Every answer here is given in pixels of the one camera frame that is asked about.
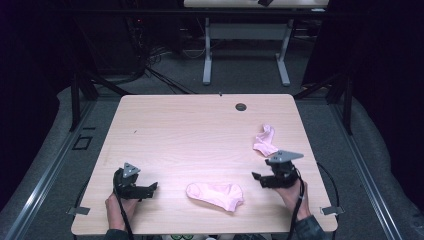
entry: black circle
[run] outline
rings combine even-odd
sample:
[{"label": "black circle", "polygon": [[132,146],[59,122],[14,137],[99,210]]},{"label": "black circle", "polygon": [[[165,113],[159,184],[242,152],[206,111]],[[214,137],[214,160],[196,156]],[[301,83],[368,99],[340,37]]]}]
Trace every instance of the black circle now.
[{"label": "black circle", "polygon": [[246,107],[246,104],[244,104],[244,103],[237,103],[236,109],[239,110],[239,111],[244,111],[244,110],[247,109],[247,107]]}]

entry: sleeve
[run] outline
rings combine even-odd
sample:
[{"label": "sleeve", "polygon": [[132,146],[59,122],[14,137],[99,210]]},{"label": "sleeve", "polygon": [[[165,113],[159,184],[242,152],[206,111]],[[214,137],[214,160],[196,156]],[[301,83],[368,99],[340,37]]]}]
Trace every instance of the sleeve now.
[{"label": "sleeve", "polygon": [[104,240],[128,240],[128,233],[118,229],[109,229]]},{"label": "sleeve", "polygon": [[298,221],[295,230],[299,240],[328,240],[327,235],[313,215]]}]

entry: metal rail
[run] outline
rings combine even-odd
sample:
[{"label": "metal rail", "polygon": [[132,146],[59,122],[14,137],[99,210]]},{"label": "metal rail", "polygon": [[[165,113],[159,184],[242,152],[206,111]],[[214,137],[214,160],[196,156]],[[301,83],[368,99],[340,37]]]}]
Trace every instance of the metal rail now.
[{"label": "metal rail", "polygon": [[37,215],[38,210],[43,204],[49,190],[53,186],[62,166],[65,162],[65,156],[72,143],[78,138],[79,132],[82,129],[84,121],[88,118],[89,114],[95,106],[95,102],[87,102],[86,107],[82,111],[81,124],[77,126],[75,131],[69,133],[63,145],[61,146],[56,159],[47,167],[31,196],[28,198],[24,208],[19,216],[16,218],[12,227],[6,235],[6,239],[24,239],[25,234],[30,227],[32,220]]},{"label": "metal rail", "polygon": [[329,106],[333,117],[336,118],[337,125],[342,131],[343,136],[352,151],[355,160],[354,164],[358,172],[359,178],[361,179],[361,182],[364,185],[364,189],[368,194],[368,197],[377,214],[378,219],[380,220],[381,226],[387,236],[387,239],[403,239],[395,222],[393,221],[393,217],[390,214],[386,202],[381,196],[380,191],[378,190],[377,185],[375,184],[374,179],[371,176],[370,171],[368,170],[367,164],[365,163],[365,160],[358,146],[356,145],[354,137],[352,135],[349,135],[343,126],[341,110],[338,108],[337,105],[330,104]]}]

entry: pink sock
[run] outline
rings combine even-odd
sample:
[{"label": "pink sock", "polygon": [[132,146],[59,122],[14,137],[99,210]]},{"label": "pink sock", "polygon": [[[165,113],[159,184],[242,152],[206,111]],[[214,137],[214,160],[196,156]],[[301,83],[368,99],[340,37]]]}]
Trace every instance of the pink sock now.
[{"label": "pink sock", "polygon": [[190,198],[217,205],[230,212],[243,203],[243,192],[237,184],[192,183],[187,186],[186,193]]},{"label": "pink sock", "polygon": [[264,124],[263,128],[264,132],[256,135],[253,149],[261,151],[261,153],[267,157],[273,153],[276,153],[278,148],[271,144],[275,132],[274,128],[267,124]]}]

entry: white table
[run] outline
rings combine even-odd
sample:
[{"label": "white table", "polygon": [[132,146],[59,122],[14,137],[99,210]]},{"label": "white table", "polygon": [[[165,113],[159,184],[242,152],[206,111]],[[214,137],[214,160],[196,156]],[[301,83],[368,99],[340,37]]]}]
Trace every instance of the white table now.
[{"label": "white table", "polygon": [[[257,0],[185,0],[188,8],[277,8],[277,9],[314,9],[325,8],[328,0],[274,0],[268,7],[258,4]],[[288,24],[223,24],[205,21],[205,67],[203,84],[211,82],[212,53],[211,39],[261,39],[282,40],[280,52],[275,55],[283,86],[290,86],[289,76],[284,64],[290,40],[293,20]]]}]

